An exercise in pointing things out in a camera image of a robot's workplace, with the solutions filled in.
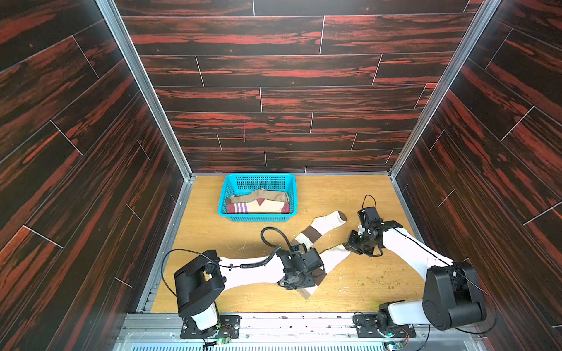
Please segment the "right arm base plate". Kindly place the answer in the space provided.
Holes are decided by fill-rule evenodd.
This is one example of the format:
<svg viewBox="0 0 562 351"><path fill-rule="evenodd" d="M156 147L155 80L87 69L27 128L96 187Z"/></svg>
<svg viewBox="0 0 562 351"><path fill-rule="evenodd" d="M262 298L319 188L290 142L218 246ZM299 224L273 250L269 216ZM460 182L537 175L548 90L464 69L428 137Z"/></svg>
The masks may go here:
<svg viewBox="0 0 562 351"><path fill-rule="evenodd" d="M396 325L386 312L354 312L352 322L360 339L406 339L417 336L410 325Z"/></svg>

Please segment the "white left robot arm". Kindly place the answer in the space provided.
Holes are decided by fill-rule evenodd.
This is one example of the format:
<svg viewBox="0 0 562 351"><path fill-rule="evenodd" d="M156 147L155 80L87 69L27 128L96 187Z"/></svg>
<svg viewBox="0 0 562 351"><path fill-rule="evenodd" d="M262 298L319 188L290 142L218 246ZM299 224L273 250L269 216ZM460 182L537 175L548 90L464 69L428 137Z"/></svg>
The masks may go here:
<svg viewBox="0 0 562 351"><path fill-rule="evenodd" d="M270 284L286 290L311 288L324 264L315 249L273 248L266 257L228 259L207 250L174 274L178 315L199 331L219 324L216 300L234 288Z"/></svg>

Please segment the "white striped sock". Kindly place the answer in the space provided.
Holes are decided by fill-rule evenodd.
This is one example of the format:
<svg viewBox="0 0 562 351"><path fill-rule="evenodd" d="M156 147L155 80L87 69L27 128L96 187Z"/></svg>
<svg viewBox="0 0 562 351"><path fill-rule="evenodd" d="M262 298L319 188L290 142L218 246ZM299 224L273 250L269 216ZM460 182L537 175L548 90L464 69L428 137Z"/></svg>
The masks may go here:
<svg viewBox="0 0 562 351"><path fill-rule="evenodd" d="M314 270L313 272L313 286L309 288L300 288L297 292L304 298L309 299L314 292L317 291L320 284L325 280L327 275L331 273L342 261L344 261L351 252L347 250L343 244L332 247L320 253L320 258L323 262L323 267Z"/></svg>

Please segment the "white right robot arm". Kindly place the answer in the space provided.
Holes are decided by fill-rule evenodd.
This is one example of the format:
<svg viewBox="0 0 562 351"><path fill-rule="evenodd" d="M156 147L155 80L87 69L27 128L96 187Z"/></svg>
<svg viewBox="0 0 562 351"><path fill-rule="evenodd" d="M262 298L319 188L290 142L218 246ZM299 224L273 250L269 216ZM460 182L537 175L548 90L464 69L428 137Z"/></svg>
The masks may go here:
<svg viewBox="0 0 562 351"><path fill-rule="evenodd" d="M486 320L484 291L471 264L437 253L398 222L380 218L374 206L358 211L358 217L359 229L351 231L344 244L348 251L367 257L391 251L424 279L422 299L380 305L376 322L383 335L409 325L444 331Z"/></svg>

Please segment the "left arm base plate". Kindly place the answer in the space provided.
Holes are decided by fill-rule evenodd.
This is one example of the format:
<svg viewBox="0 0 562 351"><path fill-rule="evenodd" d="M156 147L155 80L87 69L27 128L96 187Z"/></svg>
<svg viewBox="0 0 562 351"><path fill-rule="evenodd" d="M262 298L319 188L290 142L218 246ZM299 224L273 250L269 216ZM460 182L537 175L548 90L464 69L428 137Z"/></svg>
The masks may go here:
<svg viewBox="0 0 562 351"><path fill-rule="evenodd" d="M216 319L211 318L211 324L199 323L192 317L183 319L180 339L213 339L218 342L230 342L238 339L240 333L241 316L237 314L219 314Z"/></svg>

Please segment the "white maroon sock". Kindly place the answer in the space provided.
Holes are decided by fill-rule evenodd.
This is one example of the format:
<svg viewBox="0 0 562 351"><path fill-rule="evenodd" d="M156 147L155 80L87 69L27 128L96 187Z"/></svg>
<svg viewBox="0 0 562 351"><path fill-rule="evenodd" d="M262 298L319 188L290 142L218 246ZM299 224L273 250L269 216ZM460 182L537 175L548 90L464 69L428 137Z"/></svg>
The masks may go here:
<svg viewBox="0 0 562 351"><path fill-rule="evenodd" d="M316 217L305 230L300 232L291 241L291 246L303 245L306 250L309 250L323 235L345 225L346 222L347 217L341 211L334 211L326 216Z"/></svg>

